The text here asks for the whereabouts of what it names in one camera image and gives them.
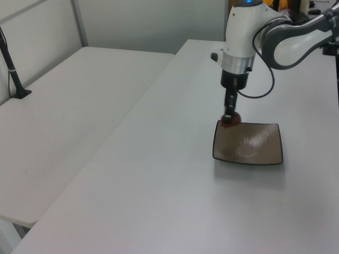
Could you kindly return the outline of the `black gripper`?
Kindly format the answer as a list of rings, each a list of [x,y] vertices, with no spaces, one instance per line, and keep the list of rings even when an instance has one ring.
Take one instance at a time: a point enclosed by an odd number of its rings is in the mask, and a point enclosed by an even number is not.
[[[225,118],[231,119],[231,115],[234,114],[237,101],[237,89],[244,89],[246,87],[247,80],[248,73],[233,74],[225,70],[222,71],[220,83],[222,87],[226,88],[224,103]],[[234,89],[232,92],[230,92],[229,89],[231,89],[231,87],[235,84],[235,81],[237,84],[237,89]]]

